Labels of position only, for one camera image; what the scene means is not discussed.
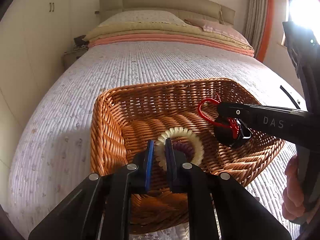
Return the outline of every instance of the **beige headboard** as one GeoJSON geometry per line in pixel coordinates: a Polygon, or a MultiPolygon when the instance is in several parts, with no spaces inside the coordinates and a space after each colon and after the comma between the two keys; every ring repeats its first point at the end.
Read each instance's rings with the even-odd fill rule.
{"type": "Polygon", "coordinates": [[[200,18],[233,27],[235,11],[209,0],[100,0],[100,22],[130,10],[163,10],[184,20],[200,18]]]}

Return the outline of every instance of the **striped curtain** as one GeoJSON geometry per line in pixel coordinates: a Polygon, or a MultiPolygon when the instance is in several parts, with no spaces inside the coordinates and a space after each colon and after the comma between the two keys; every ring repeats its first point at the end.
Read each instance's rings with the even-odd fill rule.
{"type": "Polygon", "coordinates": [[[244,36],[254,48],[255,58],[258,57],[266,28],[267,11],[268,0],[250,0],[244,36]]]}

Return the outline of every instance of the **white quilted bedspread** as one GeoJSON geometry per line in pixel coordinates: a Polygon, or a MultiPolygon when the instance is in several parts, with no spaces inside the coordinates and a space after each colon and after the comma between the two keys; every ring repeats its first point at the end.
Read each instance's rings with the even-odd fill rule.
{"type": "MultiPolygon", "coordinates": [[[[90,173],[90,125],[97,96],[131,84],[228,77],[264,105],[294,108],[263,64],[234,52],[180,42],[121,42],[95,46],[74,63],[42,99],[20,139],[9,181],[9,216],[27,238],[30,231],[90,173]]],[[[284,169],[295,147],[286,143],[274,161],[247,187],[290,231],[298,226],[281,215],[284,169]]],[[[132,239],[184,239],[188,225],[132,239]]]]}

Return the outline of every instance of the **window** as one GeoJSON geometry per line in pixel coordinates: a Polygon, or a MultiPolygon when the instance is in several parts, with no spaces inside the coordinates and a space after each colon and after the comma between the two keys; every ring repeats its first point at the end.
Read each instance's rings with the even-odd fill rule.
{"type": "Polygon", "coordinates": [[[318,0],[287,0],[286,20],[310,28],[320,42],[320,2],[318,0]]]}

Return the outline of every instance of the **hand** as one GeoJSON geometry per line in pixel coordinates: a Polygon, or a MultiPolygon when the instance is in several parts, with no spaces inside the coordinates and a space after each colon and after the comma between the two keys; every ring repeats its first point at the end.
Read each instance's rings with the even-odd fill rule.
{"type": "MultiPolygon", "coordinates": [[[[297,177],[298,158],[293,156],[288,162],[284,174],[287,175],[287,187],[283,191],[282,215],[285,219],[295,220],[305,213],[303,206],[304,195],[297,177]]],[[[309,212],[307,223],[309,223],[320,206],[320,199],[312,211],[309,212]]]]}

